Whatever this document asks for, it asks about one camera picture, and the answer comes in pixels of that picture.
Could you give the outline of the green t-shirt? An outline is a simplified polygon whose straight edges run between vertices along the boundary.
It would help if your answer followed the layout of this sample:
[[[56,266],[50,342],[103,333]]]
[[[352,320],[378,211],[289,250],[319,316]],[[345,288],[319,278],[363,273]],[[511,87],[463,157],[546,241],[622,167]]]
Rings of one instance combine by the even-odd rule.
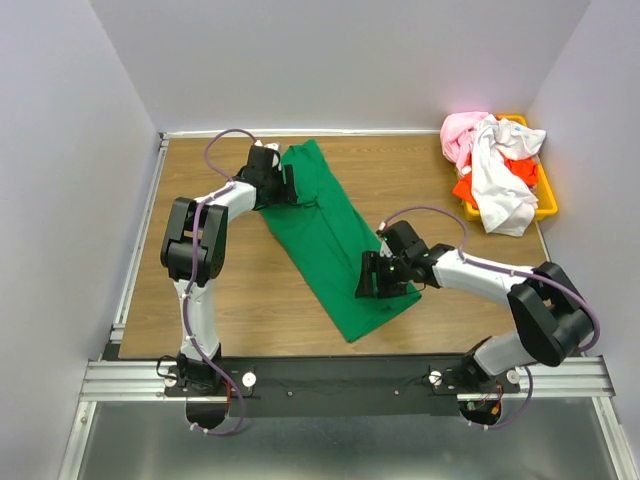
[[[352,205],[314,140],[289,147],[281,157],[293,168],[295,204],[261,211],[311,291],[343,336],[352,343],[408,310],[418,290],[389,299],[357,298],[365,251],[380,241]]]

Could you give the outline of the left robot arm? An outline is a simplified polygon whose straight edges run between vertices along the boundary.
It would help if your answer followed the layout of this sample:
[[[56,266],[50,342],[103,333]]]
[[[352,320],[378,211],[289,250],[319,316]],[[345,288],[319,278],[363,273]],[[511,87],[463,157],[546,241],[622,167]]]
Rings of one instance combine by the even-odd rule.
[[[167,384],[209,395],[225,381],[216,364],[221,341],[214,289],[225,262],[229,225],[245,213],[296,199],[293,168],[282,165],[280,145],[257,140],[246,164],[223,187],[195,199],[174,200],[160,259],[179,299],[182,340]]]

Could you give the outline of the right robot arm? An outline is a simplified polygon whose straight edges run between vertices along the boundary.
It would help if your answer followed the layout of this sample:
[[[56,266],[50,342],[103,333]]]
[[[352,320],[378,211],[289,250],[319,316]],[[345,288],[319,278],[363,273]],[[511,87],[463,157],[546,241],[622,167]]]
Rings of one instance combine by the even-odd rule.
[[[450,370],[432,374],[435,385],[480,392],[516,367],[556,367],[598,337],[594,313],[555,263],[516,267],[446,244],[428,246],[406,221],[382,225],[378,235],[380,249],[362,255],[356,297],[400,297],[418,283],[476,294],[506,305],[512,314],[513,331],[481,341]]]

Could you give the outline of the white t-shirt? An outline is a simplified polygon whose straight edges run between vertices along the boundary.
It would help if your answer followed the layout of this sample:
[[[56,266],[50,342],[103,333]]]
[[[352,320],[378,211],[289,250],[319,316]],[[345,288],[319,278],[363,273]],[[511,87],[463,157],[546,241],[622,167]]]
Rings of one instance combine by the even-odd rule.
[[[540,151],[547,132],[487,115],[475,126],[471,148],[471,192],[488,233],[522,236],[538,199],[505,162],[522,162]]]

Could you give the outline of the pink t-shirt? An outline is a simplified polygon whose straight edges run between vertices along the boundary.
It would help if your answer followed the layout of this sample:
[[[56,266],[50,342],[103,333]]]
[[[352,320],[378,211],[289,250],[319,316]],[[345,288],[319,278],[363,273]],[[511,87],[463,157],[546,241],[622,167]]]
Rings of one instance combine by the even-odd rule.
[[[473,142],[476,125],[489,115],[486,111],[459,112],[448,115],[440,128],[444,157],[461,170]]]

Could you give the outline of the orange t-shirt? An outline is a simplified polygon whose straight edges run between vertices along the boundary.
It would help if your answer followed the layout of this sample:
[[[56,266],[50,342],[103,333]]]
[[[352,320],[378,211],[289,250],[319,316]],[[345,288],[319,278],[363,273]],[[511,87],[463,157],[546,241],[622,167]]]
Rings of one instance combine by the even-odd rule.
[[[536,192],[539,178],[538,163],[532,157],[524,160],[512,160],[504,157],[503,160],[504,165],[513,175],[520,178],[532,192]],[[468,154],[463,164],[461,176],[453,187],[452,193],[463,202],[466,202],[473,208],[477,209],[477,203],[473,197],[471,187],[471,154]]]

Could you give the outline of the yellow plastic bin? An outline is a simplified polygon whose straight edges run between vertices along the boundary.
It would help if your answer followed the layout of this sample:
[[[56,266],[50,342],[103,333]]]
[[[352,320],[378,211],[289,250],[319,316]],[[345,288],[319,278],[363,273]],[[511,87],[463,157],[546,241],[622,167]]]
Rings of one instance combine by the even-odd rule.
[[[508,120],[515,121],[515,122],[517,122],[517,123],[519,123],[519,124],[521,124],[523,126],[526,126],[526,124],[524,124],[524,123],[518,122],[516,120],[512,120],[512,119],[510,119],[508,117],[505,117],[505,116],[503,116],[501,118],[497,117],[497,119],[502,119],[502,118],[506,118]],[[552,192],[549,180],[548,180],[548,178],[546,176],[546,172],[544,171],[544,168],[543,168],[543,166],[541,164],[541,161],[539,159],[539,153],[533,158],[538,163],[539,178],[538,178],[538,183],[537,183],[537,190],[536,190],[536,192],[533,192],[536,195],[537,199],[538,199],[538,206],[537,206],[537,208],[535,210],[534,219],[533,219],[532,222],[539,221],[539,220],[542,220],[542,219],[544,219],[546,217],[552,216],[552,215],[556,214],[557,211],[558,211],[558,206],[557,206],[556,199],[555,199],[554,194]],[[473,208],[470,204],[469,204],[469,207],[472,210],[477,211],[478,215],[479,215],[479,218],[481,219],[479,210]]]

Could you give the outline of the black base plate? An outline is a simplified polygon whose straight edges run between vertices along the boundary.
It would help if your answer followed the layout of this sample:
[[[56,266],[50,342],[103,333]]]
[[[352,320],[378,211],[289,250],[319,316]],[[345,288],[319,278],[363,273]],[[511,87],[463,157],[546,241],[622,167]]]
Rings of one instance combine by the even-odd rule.
[[[458,416],[494,425],[514,368],[483,373],[462,354],[221,357],[179,355],[156,365],[168,397],[186,398],[189,422],[217,432],[227,418]]]

